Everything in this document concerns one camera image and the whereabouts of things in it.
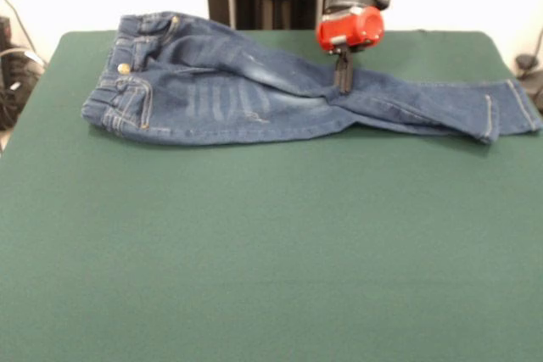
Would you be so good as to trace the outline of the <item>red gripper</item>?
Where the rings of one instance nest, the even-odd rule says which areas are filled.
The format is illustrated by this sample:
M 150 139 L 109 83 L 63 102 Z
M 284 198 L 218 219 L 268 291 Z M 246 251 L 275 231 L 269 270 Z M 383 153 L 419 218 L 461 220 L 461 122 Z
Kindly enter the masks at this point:
M 384 36 L 381 12 L 373 7 L 352 6 L 331 14 L 324 14 L 316 28 L 316 39 L 326 52 L 342 46 L 373 47 Z M 353 64 L 350 50 L 338 52 L 334 71 L 334 85 L 348 94 L 351 91 Z

